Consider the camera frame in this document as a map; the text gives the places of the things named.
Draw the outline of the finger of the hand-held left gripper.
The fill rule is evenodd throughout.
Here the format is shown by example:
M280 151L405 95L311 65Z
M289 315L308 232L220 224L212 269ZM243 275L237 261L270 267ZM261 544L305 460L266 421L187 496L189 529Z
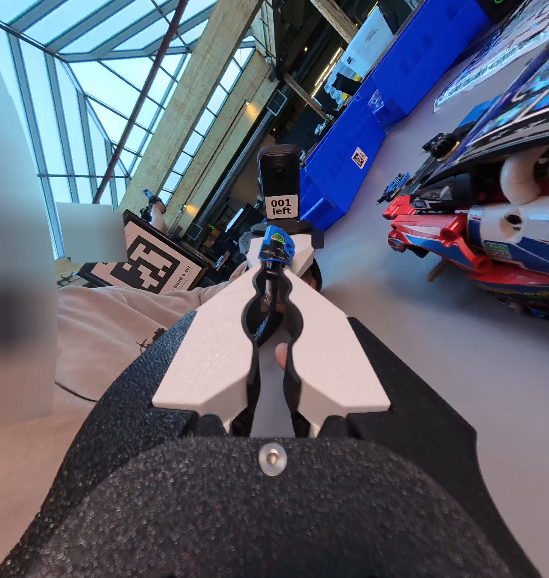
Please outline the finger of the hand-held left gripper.
M301 277L313 264L315 249L312 246L312 235L291 235L291 240L294 243L295 253L288 269L297 277Z
M245 234L245 255L247 271L251 271L256 268L260 270L260 268L263 266L264 262L259 257L263 242L264 234Z

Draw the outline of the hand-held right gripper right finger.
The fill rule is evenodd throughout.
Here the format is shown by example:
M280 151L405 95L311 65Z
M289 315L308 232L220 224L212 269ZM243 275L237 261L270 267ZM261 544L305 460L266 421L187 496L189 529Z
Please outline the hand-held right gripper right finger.
M391 402L348 317L289 269L281 273L288 345L283 389L297 437L330 416L386 412Z

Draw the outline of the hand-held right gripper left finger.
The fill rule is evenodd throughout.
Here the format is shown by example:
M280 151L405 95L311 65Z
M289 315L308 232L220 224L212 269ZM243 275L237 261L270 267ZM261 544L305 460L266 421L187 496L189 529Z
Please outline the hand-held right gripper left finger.
M261 392L250 330L261 318L255 266L196 311L156 390L155 408L215 415L230 434L250 434Z

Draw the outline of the black curved lego panel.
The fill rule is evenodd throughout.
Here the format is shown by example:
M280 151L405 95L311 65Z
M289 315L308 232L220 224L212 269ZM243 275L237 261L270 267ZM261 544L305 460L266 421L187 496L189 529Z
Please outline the black curved lego panel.
M263 320L254 333L258 347L265 344L280 325L282 314L277 311L278 279L283 268L292 264L294 255L295 245L290 235L274 225L267 226L258 256L266 266L265 288L270 290L270 296L266 299L268 307Z

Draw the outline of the red white lego race car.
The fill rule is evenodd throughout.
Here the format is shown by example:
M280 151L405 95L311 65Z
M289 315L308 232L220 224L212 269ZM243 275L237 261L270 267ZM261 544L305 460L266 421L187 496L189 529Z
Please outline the red white lego race car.
M429 154L383 217L388 244L467 272L511 310L549 320L549 43Z

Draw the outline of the blue plastic bin with tag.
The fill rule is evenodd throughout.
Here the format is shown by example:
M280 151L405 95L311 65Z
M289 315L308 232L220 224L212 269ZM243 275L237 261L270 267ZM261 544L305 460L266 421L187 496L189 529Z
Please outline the blue plastic bin with tag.
M368 100L352 100L300 170L301 220L324 230L345 216L385 136Z

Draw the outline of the black framed marker sign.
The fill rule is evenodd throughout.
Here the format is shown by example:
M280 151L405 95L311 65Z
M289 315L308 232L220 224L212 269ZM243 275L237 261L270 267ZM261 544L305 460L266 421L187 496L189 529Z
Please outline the black framed marker sign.
M127 259L124 263L87 263L78 276L98 287L137 288L152 294L188 291L200 285L210 267L136 214L123 213Z

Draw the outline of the person's beige sweatshirt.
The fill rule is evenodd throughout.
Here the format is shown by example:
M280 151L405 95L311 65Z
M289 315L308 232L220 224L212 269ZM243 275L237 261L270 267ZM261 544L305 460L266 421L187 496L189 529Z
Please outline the person's beige sweatshirt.
M58 291L57 370L49 415L0 428L0 562L44 501L97 400L205 290L155 295L130 288Z

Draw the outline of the black angled connector piece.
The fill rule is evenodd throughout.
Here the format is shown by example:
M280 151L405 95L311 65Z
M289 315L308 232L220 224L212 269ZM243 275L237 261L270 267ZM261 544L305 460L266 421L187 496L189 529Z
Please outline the black angled connector piece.
M381 204L383 202L390 203L401 191L402 188L407 184L408 180L410 179L410 173L399 173L397 177L388 184L377 200L377 204Z

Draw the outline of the white storage box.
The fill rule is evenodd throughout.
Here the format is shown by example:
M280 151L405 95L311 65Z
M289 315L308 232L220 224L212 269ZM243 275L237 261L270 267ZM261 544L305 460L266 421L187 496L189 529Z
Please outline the white storage box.
M346 65L356 74L364 77L380 59L394 34L391 31L381 9L376 5L344 54Z

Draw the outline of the holographic sticker sheet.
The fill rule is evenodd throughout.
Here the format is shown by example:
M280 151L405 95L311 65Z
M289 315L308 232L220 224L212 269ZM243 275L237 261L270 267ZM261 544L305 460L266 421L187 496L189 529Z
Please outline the holographic sticker sheet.
M549 1L524 1L508 16L462 72L435 99L437 112L530 51L549 43Z

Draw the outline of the black device with green display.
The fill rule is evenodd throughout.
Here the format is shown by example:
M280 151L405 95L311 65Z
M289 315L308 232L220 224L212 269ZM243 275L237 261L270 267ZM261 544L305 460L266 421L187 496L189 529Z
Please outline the black device with green display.
M503 18L513 13L524 1L476 1L487 18L493 22L501 22Z

